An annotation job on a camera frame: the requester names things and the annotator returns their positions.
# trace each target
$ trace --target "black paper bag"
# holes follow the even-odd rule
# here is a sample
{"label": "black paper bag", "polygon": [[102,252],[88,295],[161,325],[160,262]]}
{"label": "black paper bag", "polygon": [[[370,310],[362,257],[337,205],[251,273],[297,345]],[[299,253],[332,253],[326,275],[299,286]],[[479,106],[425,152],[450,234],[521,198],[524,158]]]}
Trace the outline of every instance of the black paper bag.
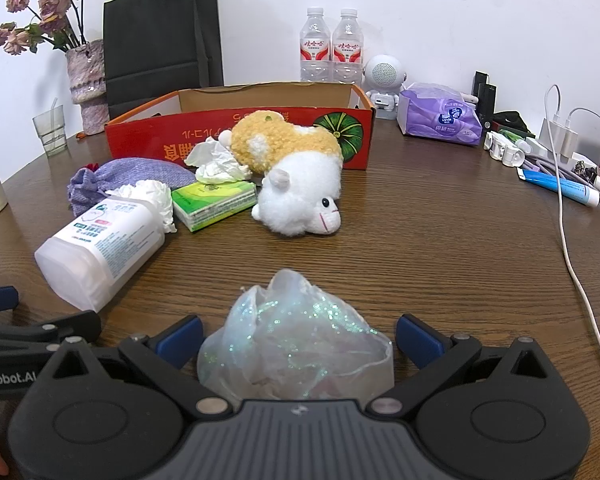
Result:
{"label": "black paper bag", "polygon": [[221,86],[218,0],[113,0],[104,5],[111,118],[174,90]]}

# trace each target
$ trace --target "wooden table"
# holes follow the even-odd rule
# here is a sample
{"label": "wooden table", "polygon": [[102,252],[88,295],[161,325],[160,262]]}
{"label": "wooden table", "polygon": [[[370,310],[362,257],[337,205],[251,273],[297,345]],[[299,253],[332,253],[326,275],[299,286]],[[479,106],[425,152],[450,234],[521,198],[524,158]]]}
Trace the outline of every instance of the wooden table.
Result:
{"label": "wooden table", "polygon": [[[0,322],[39,322],[74,312],[47,286],[34,251],[72,219],[66,184],[89,162],[110,159],[104,136],[42,156],[10,178],[0,213],[0,286],[21,303]],[[378,121],[367,171],[345,171],[342,227],[332,237],[282,239],[243,212],[191,234],[182,225],[101,314],[101,342],[155,335],[198,314],[218,329],[242,286],[265,285],[282,267],[338,295],[393,336],[411,312],[443,333],[483,344],[536,338],[591,426],[578,480],[600,479],[600,356],[562,259],[554,193],[520,182],[480,148],[403,138]],[[600,206],[565,200],[571,259],[600,324]],[[396,352],[396,376],[414,371]]]}

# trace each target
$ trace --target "white bottle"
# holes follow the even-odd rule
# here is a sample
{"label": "white bottle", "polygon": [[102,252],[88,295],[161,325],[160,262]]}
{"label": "white bottle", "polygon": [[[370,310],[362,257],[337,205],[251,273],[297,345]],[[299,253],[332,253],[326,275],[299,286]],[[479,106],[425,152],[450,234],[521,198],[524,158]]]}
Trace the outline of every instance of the white bottle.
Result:
{"label": "white bottle", "polygon": [[163,243],[153,204],[111,196],[49,238],[35,257],[58,296],[98,312]]}
{"label": "white bottle", "polygon": [[309,7],[300,31],[300,81],[331,81],[331,33],[322,7]]}
{"label": "white bottle", "polygon": [[333,31],[333,80],[362,85],[362,47],[364,37],[356,20],[356,9],[342,9],[342,19]]}

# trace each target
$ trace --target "glass cup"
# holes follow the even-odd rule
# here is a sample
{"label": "glass cup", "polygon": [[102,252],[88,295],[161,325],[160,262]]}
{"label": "glass cup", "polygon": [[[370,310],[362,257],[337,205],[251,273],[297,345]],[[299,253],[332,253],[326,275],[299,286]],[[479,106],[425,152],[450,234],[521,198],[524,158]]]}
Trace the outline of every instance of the glass cup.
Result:
{"label": "glass cup", "polygon": [[45,149],[46,156],[55,155],[66,149],[62,105],[34,117],[33,124]]}

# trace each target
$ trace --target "white plush head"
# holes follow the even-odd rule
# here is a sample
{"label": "white plush head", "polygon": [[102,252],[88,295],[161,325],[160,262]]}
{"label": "white plush head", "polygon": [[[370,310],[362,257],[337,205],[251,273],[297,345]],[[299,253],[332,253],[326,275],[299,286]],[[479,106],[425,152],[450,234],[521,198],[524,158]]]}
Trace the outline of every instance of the white plush head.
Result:
{"label": "white plush head", "polygon": [[252,215],[272,231],[295,236],[331,234],[340,227],[342,161],[319,152],[296,152],[280,160],[262,181]]}

